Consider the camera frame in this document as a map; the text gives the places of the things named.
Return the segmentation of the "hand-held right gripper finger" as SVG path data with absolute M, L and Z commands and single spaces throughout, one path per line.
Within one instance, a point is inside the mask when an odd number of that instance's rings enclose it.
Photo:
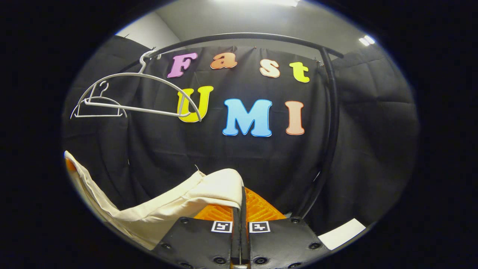
M 152 253 L 180 269 L 230 269 L 241 258 L 239 210 L 230 213 L 230 221 L 179 218 Z
M 330 249 L 300 217 L 286 217 L 256 192 L 243 188 L 241 254 L 250 269 L 304 268 Z

